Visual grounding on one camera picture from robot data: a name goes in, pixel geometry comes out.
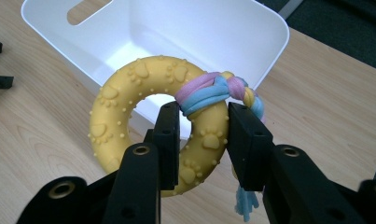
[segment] white plastic bin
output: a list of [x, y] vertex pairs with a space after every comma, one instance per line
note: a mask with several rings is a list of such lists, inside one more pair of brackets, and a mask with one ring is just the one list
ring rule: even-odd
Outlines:
[[[113, 0], [78, 25], [68, 11], [81, 0], [25, 0], [24, 20], [65, 59], [93, 94], [137, 58], [185, 58], [206, 71], [231, 71], [257, 88], [284, 50], [289, 30], [272, 10], [252, 0]], [[147, 97], [130, 122], [152, 128], [165, 95]], [[181, 120], [181, 137], [190, 124]]]

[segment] yellow ring toy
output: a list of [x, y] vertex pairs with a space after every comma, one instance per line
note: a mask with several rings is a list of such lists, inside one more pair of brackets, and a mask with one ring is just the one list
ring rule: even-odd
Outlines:
[[[90, 133], [94, 156], [107, 173], [120, 167], [124, 151], [132, 144], [129, 117], [147, 96], [174, 96], [186, 83], [205, 72], [196, 65], [173, 57], [138, 59], [109, 78], [94, 101]], [[211, 174], [228, 143], [229, 117], [224, 101], [188, 116], [191, 134], [179, 154], [179, 184], [162, 196], [182, 194], [200, 185]]]

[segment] dark floor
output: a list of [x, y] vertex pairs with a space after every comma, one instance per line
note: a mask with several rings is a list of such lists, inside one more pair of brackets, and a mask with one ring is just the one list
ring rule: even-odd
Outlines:
[[[258, 0], [279, 11], [287, 0]], [[376, 0], [304, 0], [288, 25], [376, 68]]]

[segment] braided fabric rope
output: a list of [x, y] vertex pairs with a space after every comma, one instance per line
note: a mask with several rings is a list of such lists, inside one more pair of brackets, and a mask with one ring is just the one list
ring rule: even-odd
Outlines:
[[[175, 100], [179, 103], [184, 116], [188, 116], [208, 105], [215, 104], [232, 97], [243, 101], [264, 123], [264, 104], [258, 95], [240, 77], [230, 72], [212, 72], [196, 77], [176, 93]], [[252, 207], [258, 208], [255, 192], [245, 191], [239, 186], [236, 192], [237, 204], [235, 211], [249, 221]]]

